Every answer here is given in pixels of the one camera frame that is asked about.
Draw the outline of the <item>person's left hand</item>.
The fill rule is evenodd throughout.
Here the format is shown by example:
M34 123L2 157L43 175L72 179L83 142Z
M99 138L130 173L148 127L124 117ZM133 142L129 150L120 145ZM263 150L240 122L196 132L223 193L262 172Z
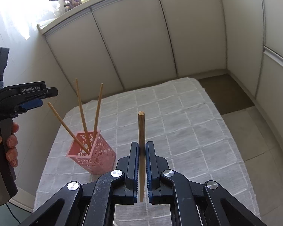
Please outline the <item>person's left hand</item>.
M13 122L12 125L12 134L7 138L6 144L8 147L8 151L6 153L6 159L11 165L11 167L17 167L18 166L18 152L16 149L16 146L18 144L18 139L15 136L15 133L18 132L19 125L15 122Z

